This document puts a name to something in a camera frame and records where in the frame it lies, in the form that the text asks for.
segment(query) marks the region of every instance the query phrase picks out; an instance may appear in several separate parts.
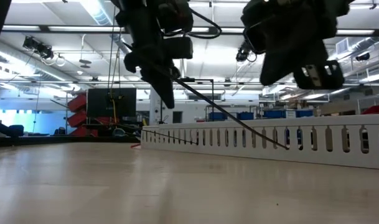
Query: black screen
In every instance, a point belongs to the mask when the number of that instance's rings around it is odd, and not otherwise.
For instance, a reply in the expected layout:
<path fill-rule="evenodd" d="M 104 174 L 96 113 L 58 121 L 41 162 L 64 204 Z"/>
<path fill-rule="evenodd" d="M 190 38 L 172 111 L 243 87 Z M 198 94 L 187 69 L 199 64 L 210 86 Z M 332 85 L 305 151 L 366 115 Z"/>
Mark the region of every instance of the black screen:
<path fill-rule="evenodd" d="M 89 89 L 87 96 L 87 116 L 95 117 L 113 117 L 113 103 L 109 100 L 110 89 L 96 88 Z M 112 89 L 111 94 L 114 99 L 123 96 L 120 100 L 115 100 L 117 117 L 136 116 L 136 98 L 137 90 L 135 88 Z"/>

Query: white barrier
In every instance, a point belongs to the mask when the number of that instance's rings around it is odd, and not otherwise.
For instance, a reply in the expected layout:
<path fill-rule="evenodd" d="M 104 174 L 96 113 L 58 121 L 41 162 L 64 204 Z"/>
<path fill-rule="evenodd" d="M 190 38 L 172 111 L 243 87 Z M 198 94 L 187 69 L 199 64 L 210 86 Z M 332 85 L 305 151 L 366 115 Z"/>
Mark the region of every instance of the white barrier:
<path fill-rule="evenodd" d="M 379 114 L 245 123 L 289 149 L 226 121 L 147 126 L 144 129 L 150 132 L 143 131 L 141 145 L 146 149 L 379 169 Z"/>

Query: white pillar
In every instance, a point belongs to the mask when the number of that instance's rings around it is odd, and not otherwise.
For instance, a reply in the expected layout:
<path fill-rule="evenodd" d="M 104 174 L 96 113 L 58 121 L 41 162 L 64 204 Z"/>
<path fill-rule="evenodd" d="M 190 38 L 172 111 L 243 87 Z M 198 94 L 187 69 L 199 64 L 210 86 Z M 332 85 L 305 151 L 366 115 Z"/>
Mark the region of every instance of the white pillar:
<path fill-rule="evenodd" d="M 153 88 L 151 88 L 151 95 L 149 99 L 150 99 L 149 125 L 158 125 L 159 121 L 161 120 L 161 114 L 162 114 L 162 120 L 164 120 L 165 123 L 172 124 L 172 110 L 167 109 L 164 103 L 161 109 L 160 96 L 156 93 L 156 91 Z"/>

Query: floor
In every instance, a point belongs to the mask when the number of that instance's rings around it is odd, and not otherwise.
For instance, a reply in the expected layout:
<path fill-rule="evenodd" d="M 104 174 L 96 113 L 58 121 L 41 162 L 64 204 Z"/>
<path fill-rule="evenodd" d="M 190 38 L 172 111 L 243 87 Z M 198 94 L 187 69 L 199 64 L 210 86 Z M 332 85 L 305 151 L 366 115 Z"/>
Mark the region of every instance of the floor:
<path fill-rule="evenodd" d="M 129 146 L 0 148 L 0 223 L 379 224 L 379 170 Z"/>

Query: ceiling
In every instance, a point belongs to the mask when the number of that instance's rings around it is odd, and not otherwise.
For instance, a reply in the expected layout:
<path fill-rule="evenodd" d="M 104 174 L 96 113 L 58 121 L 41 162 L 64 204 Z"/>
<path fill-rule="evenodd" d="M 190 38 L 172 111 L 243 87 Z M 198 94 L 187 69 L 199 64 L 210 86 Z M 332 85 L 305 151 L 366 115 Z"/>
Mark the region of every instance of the ceiling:
<path fill-rule="evenodd" d="M 99 0 L 108 17 L 113 18 L 115 7 L 110 1 Z M 19 25 L 61 25 L 61 26 L 97 26 L 96 21 L 88 8 L 83 7 L 82 2 L 92 4 L 98 0 L 69 0 L 63 3 L 59 0 L 12 0 L 12 4 L 5 24 Z M 243 27 L 240 16 L 247 1 L 214 0 L 213 7 L 209 7 L 208 1 L 191 1 L 190 6 L 197 12 L 215 21 L 222 27 Z M 347 16 L 339 18 L 338 27 L 341 29 L 379 29 L 379 8 L 369 10 L 365 4 L 371 4 L 372 0 L 358 0 L 353 3 L 353 9 Z M 208 26 L 208 24 L 195 17 L 194 26 Z M 52 67 L 72 78 L 72 80 L 91 80 L 98 77 L 99 80 L 107 80 L 110 70 L 110 57 L 112 57 L 112 71 L 116 60 L 117 45 L 112 42 L 108 34 L 42 34 L 42 33 L 12 33 L 3 32 L 0 42 L 31 55 L 22 47 L 25 36 L 33 36 L 38 41 L 51 45 L 55 53 L 65 57 L 66 63 L 59 67 Z M 132 42 L 128 34 L 123 34 L 123 39 L 129 44 Z M 343 37 L 336 37 L 325 41 L 330 53 L 334 53 L 335 45 Z M 240 35 L 222 35 L 217 39 L 194 39 L 194 58 L 185 60 L 185 75 L 191 78 L 213 78 L 216 82 L 222 82 L 225 78 L 231 78 L 235 82 L 258 82 L 263 63 L 263 55 L 260 55 L 255 63 L 237 64 L 235 56 L 243 37 Z M 379 59 L 379 48 L 372 49 L 373 60 Z M 91 68 L 80 68 L 80 59 L 90 60 Z M 342 60 L 344 70 L 350 71 L 350 60 Z M 121 63 L 121 80 L 139 80 L 139 72 L 128 72 Z M 366 63 L 356 63 L 357 68 Z M 262 90 L 262 86 L 244 86 L 243 90 Z"/>

